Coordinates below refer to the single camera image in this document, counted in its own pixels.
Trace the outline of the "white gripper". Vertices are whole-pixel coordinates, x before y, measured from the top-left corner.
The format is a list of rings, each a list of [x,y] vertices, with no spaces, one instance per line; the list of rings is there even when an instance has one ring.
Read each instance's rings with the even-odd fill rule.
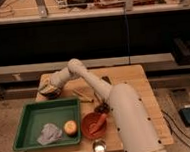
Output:
[[[46,78],[44,78],[41,82],[40,82],[40,84],[39,84],[39,86],[40,85],[43,85],[43,84],[52,84],[51,83],[51,78],[50,77],[46,77]]]

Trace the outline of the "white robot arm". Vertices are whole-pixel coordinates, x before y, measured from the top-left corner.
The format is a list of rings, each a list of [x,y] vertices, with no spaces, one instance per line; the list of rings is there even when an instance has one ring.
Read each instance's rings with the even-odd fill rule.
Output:
[[[83,78],[109,104],[124,152],[167,152],[135,89],[125,83],[111,85],[105,82],[78,59],[71,59],[66,68],[45,79],[39,85],[39,93],[44,96],[58,94],[67,82],[77,78]]]

